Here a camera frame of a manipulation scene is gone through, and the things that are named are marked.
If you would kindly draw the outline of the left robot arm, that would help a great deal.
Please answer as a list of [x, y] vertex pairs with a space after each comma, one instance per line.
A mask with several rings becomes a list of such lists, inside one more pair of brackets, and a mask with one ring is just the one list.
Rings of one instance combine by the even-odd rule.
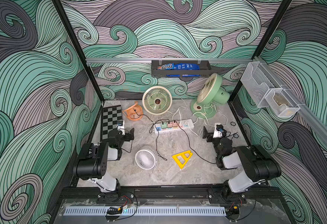
[[122, 156], [122, 145], [135, 139], [135, 129], [111, 130], [108, 137], [98, 144], [87, 143], [79, 153], [73, 167], [74, 177], [91, 181], [103, 193], [119, 190], [119, 181], [107, 171], [109, 161], [118, 161]]

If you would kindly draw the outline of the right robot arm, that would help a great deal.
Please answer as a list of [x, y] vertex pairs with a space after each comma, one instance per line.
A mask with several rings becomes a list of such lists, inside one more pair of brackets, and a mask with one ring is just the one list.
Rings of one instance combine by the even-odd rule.
[[242, 168], [237, 176], [226, 181], [228, 193], [242, 193], [250, 187], [280, 177], [282, 170], [278, 162], [260, 145], [233, 146], [228, 132], [217, 124], [213, 132], [203, 127], [202, 138], [212, 143], [220, 170]]

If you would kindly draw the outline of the white power strip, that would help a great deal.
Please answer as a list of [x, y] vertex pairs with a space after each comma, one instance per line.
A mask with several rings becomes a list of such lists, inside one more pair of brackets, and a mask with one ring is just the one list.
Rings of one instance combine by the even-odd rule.
[[181, 130], [190, 131], [194, 129], [194, 124], [191, 119], [178, 120], [173, 122], [158, 122], [152, 128], [152, 131], [156, 134], [165, 134], [179, 132]]

